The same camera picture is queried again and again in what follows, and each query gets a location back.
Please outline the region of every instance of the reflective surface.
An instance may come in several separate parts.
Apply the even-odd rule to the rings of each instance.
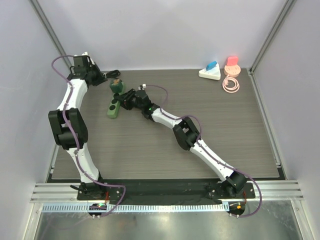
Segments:
[[[252,212],[257,205],[248,202],[247,210]],[[289,201],[265,201],[256,215],[239,219],[226,212],[127,213],[86,218],[87,213],[42,213],[35,239],[302,240]]]

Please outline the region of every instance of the gray table surface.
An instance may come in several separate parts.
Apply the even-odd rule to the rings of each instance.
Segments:
[[[198,77],[194,69],[122,71],[120,78],[126,90],[144,83],[167,88],[169,98],[163,108],[176,116],[197,116],[202,139],[222,159],[253,177],[279,176],[245,69],[234,94],[223,91],[223,74],[220,81],[210,80]],[[161,89],[147,87],[146,91],[158,105],[165,99]],[[172,130],[146,120],[138,109],[122,108],[117,118],[108,118],[111,97],[109,82],[91,86],[80,111],[89,132],[91,157],[105,179],[217,177],[200,158],[179,147]],[[52,178],[79,177],[71,157],[59,149]]]

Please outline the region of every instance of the pink object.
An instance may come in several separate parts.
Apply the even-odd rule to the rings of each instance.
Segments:
[[[237,56],[230,56],[226,61],[227,66],[234,66],[238,64],[239,58]]]

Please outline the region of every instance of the wall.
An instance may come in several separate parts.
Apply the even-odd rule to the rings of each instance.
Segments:
[[[297,1],[255,72],[285,172],[288,178],[298,180],[317,231],[320,223],[319,9],[320,1]]]
[[[0,23],[0,233],[20,240],[33,188],[44,182],[53,152],[48,112],[66,84],[50,67],[58,52],[28,1],[0,1]]]
[[[285,0],[39,0],[67,53],[102,70],[251,67]]]

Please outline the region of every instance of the metal corner post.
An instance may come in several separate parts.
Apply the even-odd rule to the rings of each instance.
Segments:
[[[250,68],[251,74],[254,74],[255,70],[257,69],[261,59],[263,58],[265,52],[268,50],[269,46],[271,45],[272,41],[274,40],[275,36],[279,32],[282,24],[284,23],[285,19],[288,16],[288,13],[293,8],[294,4],[297,0],[286,0],[285,4],[283,5],[282,10],[280,11],[275,23],[273,24],[271,31],[269,32],[268,36],[266,37],[258,55],[256,56],[252,67]]]
[[[30,4],[32,5],[36,15],[38,16],[39,20],[41,21],[43,27],[45,28],[46,32],[48,33],[50,39],[52,40],[53,45],[59,52],[61,56],[67,55],[64,48],[62,47],[53,27],[51,26],[47,16],[45,15],[42,7],[40,6],[38,0],[29,0]],[[72,66],[70,60],[67,57],[63,58],[65,64],[68,68]]]

